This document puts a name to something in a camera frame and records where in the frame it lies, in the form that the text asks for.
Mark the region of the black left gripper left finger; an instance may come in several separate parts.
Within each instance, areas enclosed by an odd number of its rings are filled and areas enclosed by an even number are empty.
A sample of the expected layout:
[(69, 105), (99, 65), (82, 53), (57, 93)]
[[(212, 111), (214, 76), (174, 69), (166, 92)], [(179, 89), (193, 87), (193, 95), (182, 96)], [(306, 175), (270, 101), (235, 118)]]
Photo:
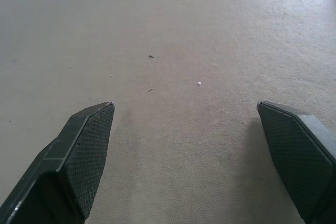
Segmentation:
[(0, 206), (0, 224), (85, 224), (107, 158), (114, 103), (73, 114)]

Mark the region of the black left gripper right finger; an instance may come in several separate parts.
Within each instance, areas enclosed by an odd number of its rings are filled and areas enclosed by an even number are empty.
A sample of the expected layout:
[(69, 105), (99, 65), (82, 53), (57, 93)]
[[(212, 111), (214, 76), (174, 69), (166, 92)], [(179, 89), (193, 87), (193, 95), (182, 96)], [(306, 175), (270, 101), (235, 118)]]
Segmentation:
[(260, 101), (272, 162), (305, 224), (336, 224), (336, 135), (314, 115)]

